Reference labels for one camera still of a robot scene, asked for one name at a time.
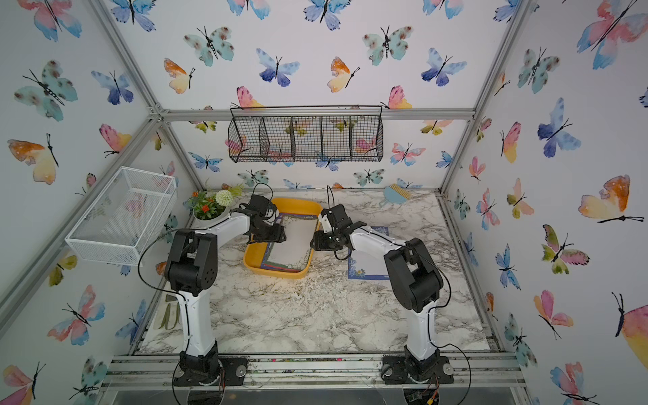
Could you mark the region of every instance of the pink butterfly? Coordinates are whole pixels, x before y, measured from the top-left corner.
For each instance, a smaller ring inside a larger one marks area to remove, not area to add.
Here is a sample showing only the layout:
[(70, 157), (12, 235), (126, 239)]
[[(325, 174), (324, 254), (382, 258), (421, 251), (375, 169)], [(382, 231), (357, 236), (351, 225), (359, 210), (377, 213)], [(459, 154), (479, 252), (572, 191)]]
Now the pink butterfly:
[(420, 156), (425, 152), (425, 148), (411, 149), (411, 143), (408, 143), (407, 148), (404, 148), (401, 144), (395, 143), (391, 151), (392, 153), (395, 153), (395, 155), (391, 157), (392, 165), (404, 161), (406, 166), (412, 166), (416, 163), (414, 156)]
[(500, 219), (492, 211), (494, 206), (494, 200), (491, 205), (491, 190), (486, 189), (486, 192), (481, 196), (481, 201), (477, 203), (477, 213), (481, 214), (481, 227), (484, 231), (488, 231), (489, 222), (493, 226), (500, 224)]
[(535, 307), (540, 312), (540, 317), (551, 327), (553, 330), (553, 338), (558, 340), (561, 338), (561, 335), (556, 332), (554, 325), (562, 326), (573, 326), (573, 319), (571, 316), (565, 315), (562, 312), (553, 314), (553, 294), (547, 290), (542, 292), (542, 298), (535, 296), (533, 302), (535, 302)]
[(18, 5), (26, 10), (38, 9), (34, 14), (34, 25), (48, 40), (58, 41), (57, 27), (61, 31), (65, 28), (77, 38), (81, 37), (81, 23), (66, 12), (72, 7), (70, 0), (18, 0)]
[(470, 172), (470, 176), (474, 177), (477, 179), (477, 182), (479, 183), (481, 180), (479, 178), (479, 175), (486, 170), (486, 163), (482, 163), (479, 168), (477, 168), (477, 156), (472, 158), (472, 164), (468, 166), (468, 171)]
[(139, 218), (144, 213), (144, 205), (146, 204), (146, 197), (136, 192), (135, 200), (126, 202), (126, 209), (133, 213), (134, 218)]
[(95, 306), (92, 305), (95, 302), (96, 296), (92, 286), (87, 286), (83, 295), (81, 295), (78, 312), (73, 310), (70, 304), (68, 304), (67, 306), (70, 309), (63, 310), (72, 312), (73, 317), (56, 324), (47, 335), (54, 336), (58, 341), (64, 341), (67, 335), (72, 332), (70, 340), (73, 345), (85, 344), (90, 339), (90, 335), (87, 332), (87, 327), (90, 326), (90, 322), (103, 318), (106, 311), (104, 303), (99, 303)]
[(0, 400), (0, 405), (29, 405), (32, 402), (32, 397), (36, 399), (34, 388), (36, 387), (36, 377), (38, 373), (45, 367), (39, 368), (40, 362), (36, 365), (36, 372), (34, 378), (31, 379), (26, 376), (18, 367), (14, 365), (8, 366), (4, 371), (5, 384), (10, 387), (22, 387), (18, 391), (9, 395), (7, 398)]

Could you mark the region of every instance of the butterfly wallpaper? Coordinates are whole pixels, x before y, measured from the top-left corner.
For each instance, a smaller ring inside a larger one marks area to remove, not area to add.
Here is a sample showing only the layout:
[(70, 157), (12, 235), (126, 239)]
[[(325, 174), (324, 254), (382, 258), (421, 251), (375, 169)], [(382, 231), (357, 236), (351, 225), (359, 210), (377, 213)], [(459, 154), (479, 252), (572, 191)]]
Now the butterfly wallpaper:
[[(519, 3), (502, 0), (489, 15), (506, 25)], [(648, 179), (638, 151), (648, 139), (637, 134), (648, 126), (638, 100), (648, 4), (538, 3), (488, 89), (475, 141), (453, 155), (463, 169), (446, 208), (484, 313), (516, 353), (533, 403), (640, 403)], [(469, 69), (472, 60), (462, 60)], [(609, 367), (618, 374), (610, 378)]]

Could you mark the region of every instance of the blue butterfly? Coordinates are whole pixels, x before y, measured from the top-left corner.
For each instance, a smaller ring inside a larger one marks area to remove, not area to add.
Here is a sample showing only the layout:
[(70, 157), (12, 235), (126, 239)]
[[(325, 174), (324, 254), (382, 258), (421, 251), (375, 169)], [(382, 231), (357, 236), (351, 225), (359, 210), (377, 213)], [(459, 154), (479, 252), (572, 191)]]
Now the blue butterfly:
[(137, 309), (137, 315), (133, 316), (133, 314), (131, 314), (131, 317), (129, 318), (130, 322), (128, 322), (128, 324), (126, 324), (123, 328), (119, 329), (117, 333), (115, 333), (115, 336), (123, 339), (130, 335), (130, 344), (133, 344), (133, 342), (135, 341), (135, 335), (137, 335), (137, 329), (139, 329), (140, 325), (142, 325), (145, 314), (146, 301), (142, 300), (142, 302), (139, 304), (139, 309)]
[(396, 184), (401, 189), (420, 189), (421, 187), (423, 187), (423, 184), (412, 184), (409, 182), (405, 182), (403, 179), (396, 179)]
[(193, 157), (196, 161), (194, 162), (194, 166), (196, 168), (208, 168), (212, 172), (220, 172), (220, 169), (217, 164), (223, 161), (223, 159), (209, 159), (209, 156), (207, 157), (202, 157), (200, 155), (196, 155), (195, 153), (189, 152), (191, 157)]
[(506, 0), (506, 1), (509, 2), (509, 5), (498, 7), (495, 10), (495, 16), (493, 17), (495, 21), (503, 21), (505, 18), (508, 18), (508, 21), (506, 21), (508, 23), (511, 20), (511, 16), (515, 11), (515, 8), (518, 6), (518, 3), (520, 2), (520, 0)]
[(286, 179), (284, 179), (284, 184), (286, 185), (286, 187), (288, 187), (289, 189), (292, 189), (292, 190), (296, 190), (296, 189), (312, 189), (313, 188), (313, 186), (311, 186), (310, 184), (309, 185), (299, 185), (299, 183), (293, 183), (292, 181), (289, 181), (289, 180), (286, 180)]
[(441, 151), (441, 158), (443, 160), (437, 162), (437, 167), (448, 167), (452, 163), (452, 156), (444, 150)]
[(506, 249), (504, 249), (504, 257), (498, 253), (497, 256), (495, 256), (495, 262), (499, 267), (501, 267), (500, 270), (502, 271), (500, 283), (506, 287), (509, 285), (510, 280), (511, 284), (514, 285), (515, 288), (521, 290), (520, 285), (518, 284), (518, 279), (513, 273), (513, 268), (515, 266), (511, 266), (511, 249), (509, 248), (509, 244), (506, 244)]
[(286, 75), (292, 75), (299, 69), (299, 62), (291, 62), (289, 64), (279, 65), (279, 62), (281, 62), (283, 57), (275, 57), (275, 59), (277, 60), (275, 63), (270, 55), (259, 48), (257, 48), (257, 55), (259, 55), (259, 63), (266, 67), (266, 70), (259, 73), (259, 76), (261, 76), (261, 78), (267, 82), (272, 82), (272, 79), (274, 79), (276, 76), (277, 83), (279, 83), (281, 87), (286, 87), (288, 84), (290, 84), (290, 79), (286, 77)]
[(565, 111), (564, 101), (561, 98), (556, 101), (556, 106), (553, 111), (549, 114), (551, 117), (551, 124), (540, 124), (538, 125), (538, 137), (546, 139), (547, 143), (544, 144), (544, 155), (546, 157), (554, 157), (556, 154), (556, 145), (558, 145), (562, 150), (576, 150), (581, 147), (580, 140), (574, 138), (567, 132), (563, 131), (569, 125), (569, 118), (564, 123), (562, 122), (562, 116)]
[(115, 78), (115, 72), (110, 73), (110, 77), (97, 71), (92, 71), (90, 74), (97, 79), (101, 87), (110, 90), (108, 93), (108, 102), (110, 104), (114, 106), (118, 105), (121, 102), (120, 96), (124, 97), (124, 100), (127, 102), (133, 101), (133, 92), (126, 90), (126, 87), (130, 86), (130, 83), (125, 74), (118, 78)]
[(441, 59), (441, 55), (439, 55), (437, 50), (434, 48), (430, 48), (429, 55), (430, 57), (428, 58), (428, 65), (430, 65), (431, 68), (430, 70), (421, 73), (421, 77), (426, 82), (429, 82), (436, 77), (436, 83), (439, 87), (443, 87), (448, 84), (448, 82), (450, 81), (448, 75), (454, 75), (455, 73), (461, 71), (468, 64), (468, 62), (449, 64), (448, 61), (452, 59), (452, 56), (446, 56), (445, 60), (443, 60)]
[(337, 16), (334, 15), (344, 10), (346, 6), (351, 4), (351, 0), (310, 0), (314, 6), (308, 6), (304, 8), (304, 14), (306, 14), (307, 21), (315, 21), (322, 11), (324, 14), (319, 19), (321, 23), (322, 20), (326, 21), (326, 25), (329, 30), (333, 31), (340, 27), (340, 20)]
[(472, 232), (468, 234), (468, 240), (463, 241), (463, 247), (466, 248), (466, 253), (468, 253), (468, 257), (470, 257), (470, 261), (475, 265), (479, 266), (480, 264), (477, 263), (477, 258), (475, 257), (475, 247), (472, 245)]
[(120, 23), (127, 23), (128, 20), (131, 20), (133, 24), (137, 21), (147, 32), (156, 29), (155, 24), (145, 17), (145, 14), (148, 14), (151, 8), (156, 5), (156, 0), (113, 0), (113, 3), (119, 6), (111, 11)]
[(535, 52), (531, 49), (527, 49), (524, 53), (524, 66), (520, 69), (520, 75), (518, 76), (518, 87), (522, 88), (524, 84), (532, 83), (531, 89), (533, 94), (538, 93), (547, 81), (549, 80), (549, 73), (553, 72), (556, 67), (561, 64), (561, 59), (558, 56), (547, 56), (542, 58), (542, 55), (547, 51), (547, 48), (542, 50), (540, 48), (540, 56), (534, 65), (531, 65), (535, 60)]

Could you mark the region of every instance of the metal bar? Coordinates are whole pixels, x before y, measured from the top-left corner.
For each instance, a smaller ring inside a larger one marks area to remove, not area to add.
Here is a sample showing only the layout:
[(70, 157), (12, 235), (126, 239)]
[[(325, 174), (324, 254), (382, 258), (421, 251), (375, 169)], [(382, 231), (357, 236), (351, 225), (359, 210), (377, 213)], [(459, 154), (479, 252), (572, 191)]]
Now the metal bar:
[(119, 29), (117, 29), (115, 19), (106, 8), (106, 5), (102, 0), (90, 0), (88, 3), (90, 4), (90, 8), (95, 12), (100, 27), (104, 29), (110, 43), (113, 45), (115, 53), (117, 53), (117, 56), (119, 56), (119, 59), (126, 67), (128, 77), (133, 81), (134, 86), (146, 100), (149, 112), (159, 113), (161, 110), (160, 103), (157, 101), (151, 87), (146, 82), (146, 79), (144, 79), (142, 70), (140, 70), (133, 54), (130, 52), (126, 44), (126, 41), (121, 36)]
[(189, 175), (191, 182), (194, 183), (194, 186), (196, 186), (196, 190), (204, 189), (205, 186), (200, 181), (200, 178), (198, 177), (198, 173), (196, 173), (196, 168), (189, 161), (189, 158), (187, 157), (187, 151), (184, 149), (184, 147), (182, 147), (182, 144), (178, 140), (178, 136), (173, 130), (173, 127), (171, 127), (171, 125), (168, 122), (164, 122), (164, 121), (162, 122), (161, 127), (162, 129), (164, 129), (164, 133), (167, 136), (169, 146), (171, 147), (171, 149), (173, 149), (175, 155), (178, 156), (180, 164)]
[(147, 119), (135, 132), (126, 148), (119, 153), (117, 159), (103, 173), (97, 183), (89, 190), (87, 196), (74, 207), (62, 220), (54, 236), (47, 244), (34, 255), (34, 260), (27, 265), (20, 276), (8, 287), (7, 295), (0, 301), (0, 338), (9, 329), (9, 326), (18, 317), (21, 310), (27, 305), (29, 299), (44, 282), (51, 270), (52, 263), (60, 259), (66, 247), (65, 237), (75, 224), (83, 217), (86, 210), (108, 185), (110, 179), (122, 166), (132, 163), (148, 140), (155, 132), (157, 122)]
[[(430, 119), (463, 119), (471, 120), (474, 116), (472, 108), (412, 108), (409, 110), (383, 110), (383, 120), (430, 120)], [(165, 121), (231, 121), (229, 110), (165, 110), (162, 111)], [(342, 110), (339, 108), (318, 108), (317, 110), (302, 108), (277, 108), (264, 110), (244, 109), (237, 111), (237, 117), (312, 117), (323, 115), (378, 115), (379, 113), (359, 113), (358, 110)]]
[(452, 155), (454, 157), (452, 159), (450, 167), (443, 177), (443, 182), (441, 183), (442, 193), (446, 192), (448, 185), (454, 177), (455, 172), (458, 171), (456, 170), (456, 168), (459, 167), (458, 162), (461, 160), (461, 156), (466, 149), (466, 145), (468, 144), (469, 139), (471, 139), (471, 135), (477, 128), (481, 115), (488, 106), (488, 101), (491, 99), (491, 92), (495, 85), (495, 82), (497, 81), (497, 76), (500, 74), (502, 67), (506, 64), (511, 51), (513, 50), (513, 46), (515, 45), (518, 33), (522, 30), (522, 25), (524, 24), (524, 22), (526, 22), (526, 17), (530, 15), (531, 11), (535, 8), (536, 3), (537, 0), (520, 0), (517, 8), (515, 9), (515, 13), (511, 18), (509, 28), (504, 34), (504, 38), (502, 38), (502, 42), (500, 43), (500, 47), (497, 51), (497, 56), (491, 65), (491, 69), (489, 70), (488, 77), (481, 87), (480, 96), (477, 98), (477, 104), (474, 108), (475, 118), (471, 122), (469, 122), (468, 125), (466, 125), (466, 129), (461, 136), (461, 140), (459, 141), (459, 144), (457, 145), (457, 148)]

